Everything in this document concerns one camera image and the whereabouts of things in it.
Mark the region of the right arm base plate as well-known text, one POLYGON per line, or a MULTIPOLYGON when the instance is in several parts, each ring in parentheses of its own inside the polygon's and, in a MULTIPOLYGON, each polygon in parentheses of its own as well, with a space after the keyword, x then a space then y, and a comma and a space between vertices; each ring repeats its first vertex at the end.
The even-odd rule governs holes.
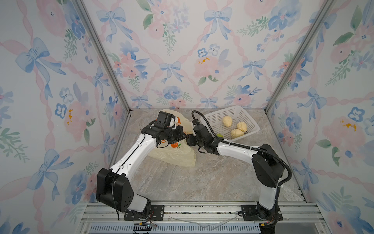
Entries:
POLYGON ((238 216, 243 217, 245 221, 264 221, 271 222, 277 218, 277 221, 282 221, 283 216, 278 205, 274 205, 271 210, 268 210, 257 205, 241 205, 241 210, 238 212, 238 216))

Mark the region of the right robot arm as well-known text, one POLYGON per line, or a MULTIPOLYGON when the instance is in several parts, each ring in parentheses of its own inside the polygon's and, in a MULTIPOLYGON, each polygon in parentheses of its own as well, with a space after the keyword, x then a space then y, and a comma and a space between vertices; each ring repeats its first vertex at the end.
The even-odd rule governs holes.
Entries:
POLYGON ((187 136, 189 146, 198 146, 204 153, 232 157, 251 164, 260 182, 260 198, 255 211, 260 220, 276 222, 279 214, 278 199, 284 163, 268 144, 260 148, 246 146, 211 134, 206 126, 198 124, 194 133, 187 136))

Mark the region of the yellow plastic bag orange print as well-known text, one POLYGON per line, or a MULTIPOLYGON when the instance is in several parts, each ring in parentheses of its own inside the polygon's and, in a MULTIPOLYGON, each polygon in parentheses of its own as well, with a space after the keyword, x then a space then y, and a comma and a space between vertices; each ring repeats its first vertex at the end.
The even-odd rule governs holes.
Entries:
MULTIPOLYGON (((193 134, 192 123, 181 113, 169 109, 162 109, 162 111, 173 114, 176 126, 182 126, 186 135, 193 134)), ((168 144, 166 140, 163 140, 159 148, 153 149, 148 156, 182 167, 194 167, 196 163, 196 153, 191 146, 188 146, 186 139, 174 144, 168 144)))

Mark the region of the beige pear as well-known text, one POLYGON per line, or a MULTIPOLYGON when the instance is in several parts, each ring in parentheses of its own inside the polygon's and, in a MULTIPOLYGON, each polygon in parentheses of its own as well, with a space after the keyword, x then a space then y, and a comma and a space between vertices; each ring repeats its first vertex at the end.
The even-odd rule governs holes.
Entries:
POLYGON ((247 124, 245 122, 239 122, 237 123, 237 129, 242 131, 243 133, 247 133, 247 124))
POLYGON ((230 129, 231 126, 232 126, 233 120, 232 120, 231 116, 225 116, 225 117, 223 117, 222 122, 223 122, 224 126, 226 126, 230 129))
POLYGON ((238 138, 238 137, 242 137, 243 135, 244 135, 244 132, 240 129, 233 129, 232 132, 231 132, 231 137, 233 139, 238 138))

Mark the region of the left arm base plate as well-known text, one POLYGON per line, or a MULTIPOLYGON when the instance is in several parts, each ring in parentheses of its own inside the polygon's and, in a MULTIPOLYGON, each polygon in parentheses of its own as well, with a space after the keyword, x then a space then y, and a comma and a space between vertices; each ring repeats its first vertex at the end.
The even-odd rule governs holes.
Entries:
POLYGON ((124 213, 125 221, 162 221, 164 219, 165 205, 146 205, 142 212, 127 210, 124 213))

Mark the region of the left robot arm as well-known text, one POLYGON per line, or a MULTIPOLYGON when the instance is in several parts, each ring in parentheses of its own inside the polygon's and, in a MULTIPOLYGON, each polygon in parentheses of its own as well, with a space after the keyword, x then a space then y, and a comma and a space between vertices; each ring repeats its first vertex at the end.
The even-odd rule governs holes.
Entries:
POLYGON ((178 117, 159 112, 156 120, 141 130, 141 134, 129 151, 110 169, 97 174, 96 200, 118 212, 136 212, 148 216, 151 201, 134 192, 131 179, 145 157, 163 141, 174 144, 185 139, 178 117))

